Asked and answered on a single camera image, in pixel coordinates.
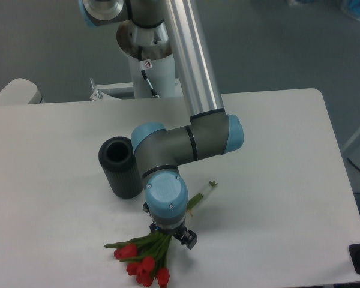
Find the white tabletop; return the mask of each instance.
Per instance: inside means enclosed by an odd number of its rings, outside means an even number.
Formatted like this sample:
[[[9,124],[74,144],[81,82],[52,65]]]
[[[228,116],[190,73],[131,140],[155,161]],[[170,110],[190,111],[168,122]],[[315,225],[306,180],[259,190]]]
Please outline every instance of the white tabletop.
[[[219,185],[187,218],[196,246],[171,244],[170,286],[360,281],[348,252],[360,243],[360,217],[321,93],[223,100],[245,143],[180,167],[190,196]],[[182,99],[0,107],[0,287],[137,285],[103,245],[148,233],[144,195],[117,198],[97,153],[147,121],[189,124]]]

